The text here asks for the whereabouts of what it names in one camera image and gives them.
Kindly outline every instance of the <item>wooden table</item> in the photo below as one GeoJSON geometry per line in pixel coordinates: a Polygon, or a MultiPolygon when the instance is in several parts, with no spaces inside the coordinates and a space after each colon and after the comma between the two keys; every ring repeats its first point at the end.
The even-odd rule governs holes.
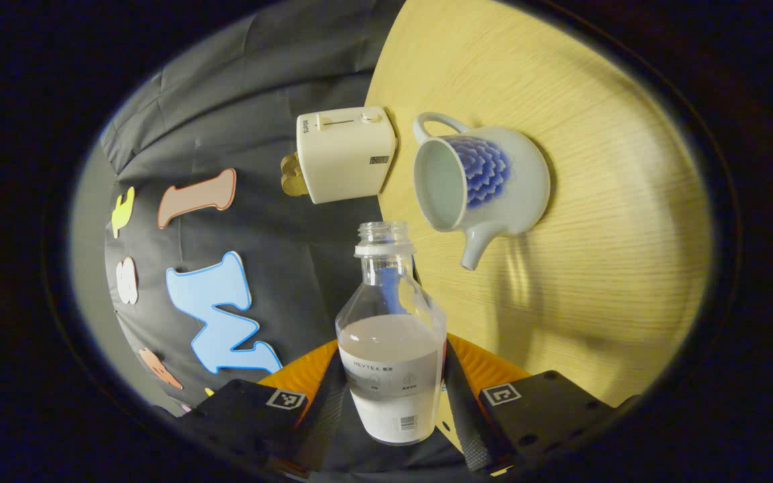
{"type": "Polygon", "coordinates": [[[386,108],[399,136],[384,220],[407,221],[449,332],[614,406],[656,379],[699,309],[713,241],[693,155],[646,88],[509,6],[408,0],[366,104],[386,108]],[[552,171],[545,217],[495,239],[475,272],[459,266],[462,233],[430,228],[414,198],[411,122],[423,111],[518,129],[552,171]]]}

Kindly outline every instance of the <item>glass bottle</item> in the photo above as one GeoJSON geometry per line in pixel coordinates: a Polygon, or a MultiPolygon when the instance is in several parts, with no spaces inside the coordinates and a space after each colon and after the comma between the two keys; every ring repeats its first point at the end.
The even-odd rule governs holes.
{"type": "Polygon", "coordinates": [[[403,446],[435,429],[446,315],[413,279],[405,222],[360,225],[362,284],[336,317],[350,392],[378,442],[403,446]]]}

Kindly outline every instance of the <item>milky liquid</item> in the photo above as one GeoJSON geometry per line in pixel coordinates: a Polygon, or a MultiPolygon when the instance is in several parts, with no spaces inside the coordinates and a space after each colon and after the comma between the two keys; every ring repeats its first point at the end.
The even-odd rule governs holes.
{"type": "Polygon", "coordinates": [[[349,324],[338,337],[350,394],[368,434],[410,444],[435,428],[445,333],[413,315],[377,315],[349,324]]]}

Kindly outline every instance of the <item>white label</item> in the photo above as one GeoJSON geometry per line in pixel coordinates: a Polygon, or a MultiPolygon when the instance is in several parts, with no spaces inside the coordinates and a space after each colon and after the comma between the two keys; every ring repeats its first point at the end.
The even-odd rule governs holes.
{"type": "Polygon", "coordinates": [[[350,394],[368,434],[385,443],[429,436],[440,397],[439,353],[409,361],[369,361],[340,346],[350,394]]]}

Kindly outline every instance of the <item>bottle neck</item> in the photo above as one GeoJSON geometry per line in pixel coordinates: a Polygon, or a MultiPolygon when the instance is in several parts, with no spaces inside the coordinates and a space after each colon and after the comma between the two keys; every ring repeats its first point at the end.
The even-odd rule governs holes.
{"type": "Polygon", "coordinates": [[[380,285],[387,279],[395,280],[397,276],[413,278],[411,256],[364,256],[360,261],[363,284],[380,285]]]}

